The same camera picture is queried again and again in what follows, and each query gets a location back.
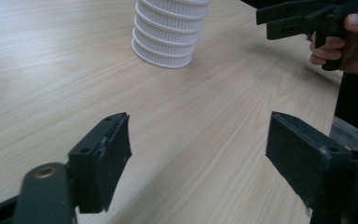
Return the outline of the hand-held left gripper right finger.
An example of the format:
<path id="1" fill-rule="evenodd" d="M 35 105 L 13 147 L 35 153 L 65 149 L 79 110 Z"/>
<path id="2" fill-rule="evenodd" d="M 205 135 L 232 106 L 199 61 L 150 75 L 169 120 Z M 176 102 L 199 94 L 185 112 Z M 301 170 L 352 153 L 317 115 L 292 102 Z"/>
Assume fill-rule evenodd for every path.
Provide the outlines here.
<path id="1" fill-rule="evenodd" d="M 312 212 L 358 210 L 351 152 L 302 119 L 271 114 L 266 156 Z"/>

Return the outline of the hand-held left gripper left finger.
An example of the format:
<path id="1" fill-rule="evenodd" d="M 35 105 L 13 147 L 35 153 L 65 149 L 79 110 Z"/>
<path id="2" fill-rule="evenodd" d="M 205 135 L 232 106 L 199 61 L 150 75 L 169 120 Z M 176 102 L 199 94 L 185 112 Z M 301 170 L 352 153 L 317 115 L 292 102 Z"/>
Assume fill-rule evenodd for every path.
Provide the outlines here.
<path id="1" fill-rule="evenodd" d="M 70 171 L 76 180 L 76 203 L 82 214 L 109 209 L 131 157 L 129 119 L 125 112 L 102 119 L 69 152 Z"/>

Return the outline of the stack of white paper cups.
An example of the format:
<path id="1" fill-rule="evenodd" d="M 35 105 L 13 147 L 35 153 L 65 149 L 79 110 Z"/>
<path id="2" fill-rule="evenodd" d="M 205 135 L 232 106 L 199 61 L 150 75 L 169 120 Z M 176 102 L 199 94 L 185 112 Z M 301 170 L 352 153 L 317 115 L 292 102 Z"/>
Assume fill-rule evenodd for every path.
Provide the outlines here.
<path id="1" fill-rule="evenodd" d="M 213 0 L 138 0 L 131 47 L 147 63 L 181 68 L 192 60 Z"/>

